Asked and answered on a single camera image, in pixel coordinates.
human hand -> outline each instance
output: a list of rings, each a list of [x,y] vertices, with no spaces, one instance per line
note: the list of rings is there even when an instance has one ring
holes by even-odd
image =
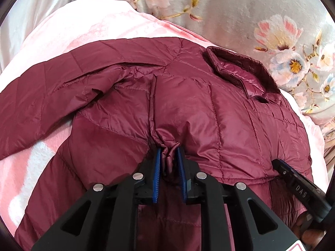
[[[311,251],[319,244],[326,232],[318,229],[307,229],[301,234],[301,226],[307,221],[308,215],[307,211],[300,214],[292,227],[292,231],[304,244],[312,247]]]

quilted jacket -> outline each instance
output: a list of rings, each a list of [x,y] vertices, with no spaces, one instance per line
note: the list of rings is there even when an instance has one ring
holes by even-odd
[[[97,41],[31,67],[0,94],[0,159],[62,121],[72,132],[30,197],[15,238],[34,242],[95,183],[119,183],[164,148],[157,206],[141,207],[138,250],[200,250],[197,205],[170,182],[174,150],[220,182],[245,182],[287,225],[303,206],[271,160],[312,180],[306,131],[264,66],[180,38]]]

metal screw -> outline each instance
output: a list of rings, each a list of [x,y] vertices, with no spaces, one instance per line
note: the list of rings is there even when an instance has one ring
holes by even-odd
[[[141,173],[133,174],[133,179],[135,179],[135,180],[141,180],[142,178],[143,178],[143,174],[141,174]]]
[[[207,174],[204,172],[198,172],[197,173],[197,178],[199,179],[205,179],[207,177]]]
[[[102,191],[103,190],[103,184],[95,184],[94,186],[93,186],[93,190],[95,190],[95,191]]]
[[[247,188],[247,185],[244,184],[243,182],[239,182],[236,184],[236,188],[238,188],[239,190],[243,191]]]

jacket seam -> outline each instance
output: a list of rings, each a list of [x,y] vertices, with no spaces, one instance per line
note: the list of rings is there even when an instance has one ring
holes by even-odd
[[[280,133],[278,133],[278,140],[279,140],[279,143],[280,143],[280,146],[281,146],[281,149],[283,150],[283,154],[284,154],[284,158],[285,158],[285,160],[286,160],[286,155],[285,155],[285,150],[284,150],[284,146],[283,146],[283,144],[282,144],[282,142],[281,142],[281,136],[280,136]]]
[[[87,75],[82,76],[82,77],[79,77],[79,78],[77,78],[77,79],[74,80],[74,81],[67,82],[67,83],[64,84],[64,85],[59,86],[56,90],[52,91],[50,94],[46,95],[46,97],[53,95],[53,94],[54,94],[55,92],[57,92],[58,90],[61,90],[61,89],[67,88],[67,87],[70,86],[70,85],[76,84],[76,83],[78,83],[79,81],[82,81],[82,80],[84,80],[85,78],[90,77],[91,75],[92,75],[92,73],[87,73]]]
[[[181,78],[181,79],[183,79],[183,80],[192,80],[192,81],[195,81],[195,82],[199,82],[199,83],[201,83],[201,84],[204,84],[204,85],[208,85],[208,86],[211,86],[211,87],[217,87],[217,88],[220,88],[220,89],[226,89],[226,90],[228,90],[230,93],[235,93],[235,94],[238,94],[238,95],[240,95],[240,96],[242,96],[242,97],[245,97],[245,94],[244,94],[244,92],[243,91],[241,91],[241,90],[236,90],[236,91],[234,91],[234,92],[232,92],[230,89],[228,89],[228,88],[225,88],[225,87],[223,87],[223,86],[221,86],[220,84],[215,84],[215,83],[212,83],[212,82],[207,82],[207,81],[205,81],[203,78],[196,78],[196,77],[188,77],[188,78],[186,78],[186,77],[183,77],[183,76],[179,76],[179,75],[175,75],[175,74],[170,74],[170,73],[168,73],[168,72],[164,72],[167,76],[169,76],[169,77],[172,77],[172,78]],[[227,81],[227,80],[224,80],[224,79],[222,79],[222,78],[220,78],[220,77],[217,77],[217,78],[219,78],[219,80],[222,80],[222,81],[224,81],[224,82],[228,82],[229,84],[231,84],[229,81]]]
[[[190,66],[190,67],[192,67],[192,68],[194,68],[194,65],[192,65],[192,64],[190,64],[190,63],[188,63],[188,62],[186,62],[186,61],[179,61],[180,63],[183,63],[183,64],[185,64],[185,65],[187,65],[187,66]],[[210,77],[213,77],[213,72],[212,73],[209,73],[209,72],[206,72],[206,71],[204,71],[204,70],[202,70],[201,68],[196,68],[198,71],[200,71],[200,72],[202,72],[202,73],[204,73],[204,74],[206,74],[206,75],[208,75],[208,76],[210,76]]]
[[[304,176],[305,176],[305,174],[306,174],[306,172],[308,172],[309,171],[309,169],[310,169],[310,167],[307,169],[307,170],[304,170],[304,171],[302,171],[302,172],[299,172],[300,174],[303,174]],[[259,185],[259,184],[264,184],[264,183],[268,183],[268,182],[270,182],[270,181],[272,181],[272,180],[275,180],[275,179],[279,179],[279,177],[276,177],[276,176],[274,176],[274,177],[257,177],[257,178],[252,178],[252,179],[248,179],[248,178],[241,178],[241,177],[239,177],[239,178],[232,178],[232,177],[216,177],[216,176],[213,176],[213,177],[215,177],[215,178],[217,178],[217,179],[227,179],[227,180],[253,180],[253,181],[255,181],[255,180],[264,180],[264,182],[262,182],[262,183],[256,183],[256,184],[253,184],[253,185]]]
[[[147,214],[141,214],[141,216],[150,218],[150,216],[148,216]],[[159,217],[159,216],[157,216],[156,219],[160,220],[160,221],[172,222],[172,223],[176,223],[176,224],[180,224],[180,225],[191,225],[193,227],[201,227],[201,225],[196,225],[196,224],[183,222],[183,221],[172,220],[172,219],[163,218],[163,217]]]
[[[44,72],[44,85],[45,85],[45,91],[46,91],[45,63],[43,63],[43,72]],[[43,115],[43,103],[44,103],[44,100],[45,100],[45,97],[43,97],[43,99],[41,101],[40,130],[39,130],[39,134],[40,135],[41,135],[41,132],[42,132],[42,115]]]
[[[130,139],[132,139],[132,140],[134,140],[134,141],[136,141],[136,142],[142,143],[142,144],[144,144],[144,145],[146,145],[146,146],[148,145],[148,141],[142,141],[141,139],[139,139],[139,138],[137,138],[137,137],[134,137],[134,136],[131,136],[131,135],[121,134],[121,133],[119,133],[119,132],[117,132],[117,131],[115,131],[115,130],[109,129],[109,128],[107,128],[107,127],[103,127],[103,126],[101,126],[101,125],[95,123],[95,122],[92,121],[91,119],[87,118],[82,112],[79,111],[78,113],[79,113],[81,116],[83,116],[86,120],[88,120],[88,121],[91,122],[92,124],[94,124],[94,125],[96,125],[96,126],[102,128],[102,129],[108,130],[108,131],[110,131],[110,132],[113,132],[113,133],[118,134],[118,135],[120,135],[120,136],[123,136],[123,137],[125,137],[125,138],[130,138]]]
[[[175,56],[175,57],[174,57],[168,64],[165,65],[165,67],[164,67],[164,71],[165,71],[165,69],[166,69],[167,66],[169,66],[173,61],[176,60],[176,58],[179,56],[180,52],[182,51],[183,41],[182,41],[181,38],[179,38],[179,40],[180,40],[180,48],[179,48],[179,51],[178,51],[177,55],[176,55],[176,56]]]
[[[88,97],[87,97],[87,92],[86,92],[86,86],[84,86],[83,93],[85,94],[86,103],[88,103]]]
[[[140,48],[144,49],[145,51],[147,51],[149,54],[151,54],[152,56],[155,56],[153,53],[151,53],[148,49],[144,48],[142,45],[138,44],[136,41],[134,41],[133,39],[126,39],[127,41],[131,41],[131,43],[138,45]]]
[[[108,45],[108,44],[105,43],[103,40],[99,40],[99,41],[100,41],[100,43],[102,43],[103,45],[105,45],[105,46],[111,48],[112,50],[116,51],[116,52],[123,58],[124,61],[127,60],[127,59],[126,59],[126,58],[119,52],[119,50],[118,50],[117,48]]]
[[[31,221],[31,218],[29,217],[29,214],[27,214],[27,210],[25,209],[24,211],[24,218],[28,219],[30,224],[31,224],[31,227],[33,228],[34,232],[36,233],[37,237],[40,238],[41,237],[41,234],[37,231],[37,229],[35,228],[33,222]]]
[[[66,168],[68,168],[69,172],[75,176],[80,182],[81,184],[84,186],[83,182],[81,181],[80,177],[77,175],[77,173],[69,166],[69,164],[66,162],[66,160],[63,158],[62,154],[58,154],[59,158],[62,160],[62,162],[64,163],[64,165],[66,166]]]
[[[247,109],[247,107],[246,107],[244,101],[243,101],[242,103],[243,103],[243,105],[244,105],[244,108],[245,108],[246,111],[247,111],[247,114],[248,114],[248,117],[249,117],[249,120],[250,120],[250,124],[251,124],[251,126],[252,126],[252,128],[253,128],[253,131],[254,131],[254,134],[255,134],[255,139],[256,139],[257,144],[258,144],[258,154],[259,154],[259,158],[260,158],[260,165],[261,165],[262,167],[265,167],[265,166],[263,165],[263,163],[262,163],[261,146],[260,146],[260,144],[259,144],[259,140],[258,140],[258,137],[257,137],[257,134],[256,134],[256,129],[255,129],[255,126],[254,126],[254,122],[252,121],[252,118],[251,118],[251,116],[250,116],[250,113],[249,113],[249,111],[248,111],[248,109]],[[266,170],[263,170],[263,172],[264,172],[264,177],[266,178],[266,177],[267,177]]]
[[[121,86],[118,86],[118,85],[115,85],[115,86],[114,86],[114,89],[120,89],[120,90],[123,90],[123,89],[125,89],[125,90],[136,90],[136,91],[143,91],[143,92],[149,94],[149,92],[148,92],[147,90],[142,90],[142,89],[138,89],[138,88],[121,87]]]
[[[221,171],[222,178],[223,178],[223,171],[222,171],[222,166],[221,166],[221,153],[220,153],[221,138],[222,137],[220,135],[220,129],[219,129],[219,123],[218,123],[218,120],[217,120],[217,114],[216,114],[214,103],[213,103],[213,99],[212,99],[212,90],[211,90],[211,87],[209,85],[208,85],[207,89],[208,89],[209,98],[210,98],[210,102],[212,104],[212,108],[213,108],[213,112],[214,112],[214,117],[215,117],[215,124],[216,124],[217,136],[218,136],[217,153],[219,155],[219,158],[218,158],[218,160],[219,160],[219,169]]]
[[[69,53],[73,57],[73,60],[74,60],[74,62],[76,62],[76,65],[78,66],[78,68],[81,70],[82,73],[84,73],[83,69],[79,66],[79,63],[78,63],[77,59],[72,54],[72,50]]]
[[[297,126],[297,127],[300,127],[300,128],[302,128],[302,129],[305,129],[303,126],[299,126],[299,125],[297,125],[296,123],[291,123],[291,122],[289,122],[289,121],[283,121],[283,120],[281,120],[281,119],[279,119],[279,118],[277,118],[277,117],[271,116],[271,115],[266,114],[266,113],[264,113],[264,112],[260,112],[258,109],[256,110],[256,112],[257,112],[257,113],[260,113],[260,114],[264,114],[264,115],[269,116],[269,117],[271,117],[271,118],[274,118],[274,119],[276,119],[276,120],[278,120],[278,121],[281,121],[281,122],[283,122],[283,123],[287,123],[287,124],[290,124],[290,125],[293,125],[293,126],[295,125],[295,126]]]

fluffy pink blanket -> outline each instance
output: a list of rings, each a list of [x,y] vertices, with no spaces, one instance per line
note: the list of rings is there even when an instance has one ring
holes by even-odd
[[[182,27],[136,12],[126,1],[76,0],[51,14],[27,37],[21,51],[0,75],[0,91],[34,64],[81,45],[97,40],[135,37],[181,37],[204,47],[213,45]],[[320,128],[308,116],[301,114],[291,95],[282,93],[305,125],[314,182],[325,191],[328,177]],[[0,215],[13,235],[39,176],[70,132],[71,121],[32,147],[0,161]]]

